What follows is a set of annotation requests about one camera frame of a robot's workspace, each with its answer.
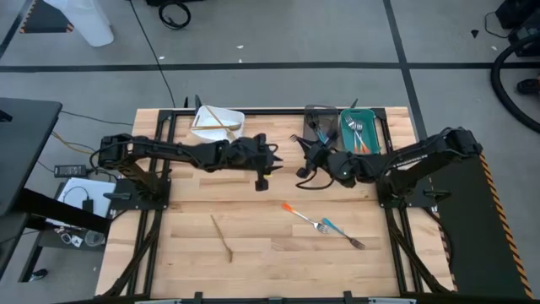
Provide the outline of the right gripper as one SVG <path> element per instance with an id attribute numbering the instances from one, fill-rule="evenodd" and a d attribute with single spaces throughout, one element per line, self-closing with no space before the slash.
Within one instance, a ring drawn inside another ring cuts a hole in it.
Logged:
<path id="1" fill-rule="evenodd" d="M 304 142 L 299 142 L 299 145 L 306 155 L 306 163 L 311 169 L 323 167 L 327 163 L 328 156 L 336 152 L 335 148 L 322 141 L 305 139 Z"/>

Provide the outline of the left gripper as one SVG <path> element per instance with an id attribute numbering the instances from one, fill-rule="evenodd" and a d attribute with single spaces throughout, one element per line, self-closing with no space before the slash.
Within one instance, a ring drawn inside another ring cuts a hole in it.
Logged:
<path id="1" fill-rule="evenodd" d="M 273 165 L 273 162 L 279 161 L 283 159 L 273 155 L 265 133 L 259 133 L 253 138 L 241 137 L 229 145 L 230 169 L 272 173 L 283 168 Z"/>

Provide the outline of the orange-handled silver fork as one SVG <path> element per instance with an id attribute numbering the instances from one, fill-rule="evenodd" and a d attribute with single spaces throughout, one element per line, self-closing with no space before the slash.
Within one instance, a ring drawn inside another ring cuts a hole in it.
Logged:
<path id="1" fill-rule="evenodd" d="M 292 214 L 295 214 L 296 216 L 299 216 L 301 219 L 309 222 L 320 233 L 327 234 L 329 232 L 329 226 L 328 225 L 325 225 L 325 224 L 322 224 L 320 222 L 316 222 L 316 221 L 310 219 L 309 217 L 307 217 L 307 216 L 301 214 L 300 212 L 298 212 L 297 210 L 295 210 L 291 205 L 289 205 L 287 203 L 283 203 L 282 208 L 285 209 L 286 211 L 292 213 Z"/>
<path id="2" fill-rule="evenodd" d="M 364 141 L 364 124 L 362 122 L 355 123 L 355 132 L 360 143 L 360 152 L 369 155 L 371 153 L 369 146 Z"/>
<path id="3" fill-rule="evenodd" d="M 346 123 L 348 124 L 348 127 L 351 129 L 351 132 L 354 135 L 354 144 L 355 144 L 355 154 L 361 154 L 365 152 L 363 140 L 360 137 L 359 130 L 357 129 L 358 123 L 349 115 L 347 114 L 345 116 Z"/>

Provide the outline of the gold spoon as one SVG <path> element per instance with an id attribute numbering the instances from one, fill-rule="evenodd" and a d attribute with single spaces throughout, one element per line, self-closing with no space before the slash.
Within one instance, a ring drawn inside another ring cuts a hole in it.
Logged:
<path id="1" fill-rule="evenodd" d="M 237 131 L 241 129 L 242 123 L 233 124 L 233 125 L 213 125 L 213 126 L 192 126 L 192 131 L 208 131 L 208 130 L 226 130 L 226 131 Z"/>

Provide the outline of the teal plastic bin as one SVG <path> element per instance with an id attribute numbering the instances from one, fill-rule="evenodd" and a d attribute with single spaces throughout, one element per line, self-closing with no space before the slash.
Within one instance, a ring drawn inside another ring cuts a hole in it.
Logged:
<path id="1" fill-rule="evenodd" d="M 375 127 L 375 113 L 371 109 L 346 109 L 341 112 L 339 125 L 343 149 L 355 153 L 354 135 L 345 120 L 347 114 L 364 124 L 364 141 L 370 148 L 370 155 L 379 154 L 381 147 Z"/>

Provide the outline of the white plastic bin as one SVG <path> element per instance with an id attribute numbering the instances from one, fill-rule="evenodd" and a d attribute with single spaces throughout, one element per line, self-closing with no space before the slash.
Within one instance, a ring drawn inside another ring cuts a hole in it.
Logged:
<path id="1" fill-rule="evenodd" d="M 208 106 L 214 114 L 221 120 L 221 122 L 225 125 L 233 125 L 233 124 L 239 124 L 242 123 L 241 129 L 237 131 L 233 131 L 234 135 L 236 136 L 236 139 L 243 136 L 244 131 L 244 125 L 245 125 L 245 119 L 246 116 L 244 113 L 240 111 L 233 111 L 225 108 L 219 108 L 215 106 Z M 213 126 L 213 125 L 219 125 L 216 120 L 208 113 L 208 110 L 205 108 L 205 106 L 202 106 L 198 113 L 196 114 L 194 121 L 192 123 L 192 126 Z M 224 130 L 208 130 L 208 131 L 192 131 L 191 132 L 201 139 L 203 142 L 216 142 L 221 140 L 227 140 L 229 142 L 232 142 L 228 139 L 227 134 Z"/>

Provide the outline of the white paper sheet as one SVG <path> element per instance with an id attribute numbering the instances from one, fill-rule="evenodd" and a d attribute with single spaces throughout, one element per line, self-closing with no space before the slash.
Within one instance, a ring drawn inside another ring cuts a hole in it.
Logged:
<path id="1" fill-rule="evenodd" d="M 55 199 L 77 209 L 83 209 L 83 201 L 92 200 L 94 214 L 108 218 L 111 201 L 104 194 L 112 193 L 115 187 L 113 182 L 73 177 L 60 187 Z"/>

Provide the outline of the large hazard-striped black mat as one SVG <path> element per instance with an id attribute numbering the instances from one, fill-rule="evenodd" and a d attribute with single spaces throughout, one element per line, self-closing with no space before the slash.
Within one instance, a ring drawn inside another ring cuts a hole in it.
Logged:
<path id="1" fill-rule="evenodd" d="M 451 239 L 451 274 L 464 296 L 531 300 L 532 287 L 483 155 L 452 163 L 431 176 Z"/>

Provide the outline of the black power brick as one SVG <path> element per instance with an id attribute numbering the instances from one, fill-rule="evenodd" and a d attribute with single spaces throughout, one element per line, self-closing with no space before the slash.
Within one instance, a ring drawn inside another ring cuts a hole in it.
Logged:
<path id="1" fill-rule="evenodd" d="M 59 165 L 54 166 L 55 178 L 85 177 L 88 175 L 86 165 Z"/>

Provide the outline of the black and red tool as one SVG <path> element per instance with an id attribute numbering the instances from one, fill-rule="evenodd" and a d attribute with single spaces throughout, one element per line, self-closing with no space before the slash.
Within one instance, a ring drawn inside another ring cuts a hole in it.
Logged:
<path id="1" fill-rule="evenodd" d="M 540 79 L 523 79 L 516 84 L 516 91 L 521 95 L 540 95 Z"/>

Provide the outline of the white rounded object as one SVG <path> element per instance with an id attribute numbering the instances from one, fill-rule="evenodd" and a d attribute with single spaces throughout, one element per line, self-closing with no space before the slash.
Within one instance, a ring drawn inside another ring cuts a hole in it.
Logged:
<path id="1" fill-rule="evenodd" d="M 93 47 L 111 44 L 111 22 L 97 0 L 44 0 L 62 12 L 74 29 Z"/>

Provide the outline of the black desk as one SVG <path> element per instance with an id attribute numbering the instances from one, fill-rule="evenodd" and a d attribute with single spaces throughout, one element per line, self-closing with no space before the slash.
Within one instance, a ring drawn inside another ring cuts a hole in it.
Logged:
<path id="1" fill-rule="evenodd" d="M 57 123 L 57 101 L 0 97 L 0 279 L 26 228 L 47 219 L 105 233 L 111 221 L 25 187 Z"/>

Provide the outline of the small hazard-striped black mat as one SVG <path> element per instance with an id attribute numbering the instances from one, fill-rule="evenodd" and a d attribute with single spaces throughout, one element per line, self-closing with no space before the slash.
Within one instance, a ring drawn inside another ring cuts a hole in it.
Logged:
<path id="1" fill-rule="evenodd" d="M 74 26 L 64 14 L 44 0 L 33 0 L 19 32 L 21 34 L 70 33 Z"/>

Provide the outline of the black aluminium table frame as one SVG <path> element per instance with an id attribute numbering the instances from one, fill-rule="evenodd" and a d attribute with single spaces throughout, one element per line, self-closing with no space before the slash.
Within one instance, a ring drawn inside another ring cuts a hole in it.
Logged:
<path id="1" fill-rule="evenodd" d="M 153 298 L 268 298 L 396 296 L 399 292 L 386 215 L 375 187 L 345 188 L 319 173 L 307 190 L 296 187 L 304 165 L 289 140 L 303 130 L 303 111 L 246 111 L 244 133 L 265 133 L 278 146 L 283 168 L 258 192 L 245 171 L 199 171 L 170 164 L 170 202 L 161 216 L 158 245 L 141 263 L 136 291 Z M 327 234 L 282 208 L 310 219 L 328 218 L 365 250 L 329 227 Z M 228 263 L 210 215 L 233 251 Z"/>

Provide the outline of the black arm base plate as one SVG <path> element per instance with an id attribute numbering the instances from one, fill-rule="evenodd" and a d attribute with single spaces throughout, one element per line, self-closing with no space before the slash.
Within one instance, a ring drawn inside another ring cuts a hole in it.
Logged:
<path id="1" fill-rule="evenodd" d="M 442 200 L 449 198 L 448 190 L 433 190 L 428 180 L 423 179 L 404 194 L 392 194 L 390 188 L 384 183 L 376 184 L 379 204 L 382 208 L 431 208 Z"/>
<path id="2" fill-rule="evenodd" d="M 160 210 L 167 209 L 170 201 L 171 180 L 159 181 L 160 195 L 157 197 L 138 191 L 133 182 L 121 179 L 115 188 L 103 196 L 110 200 L 110 208 L 115 210 Z"/>

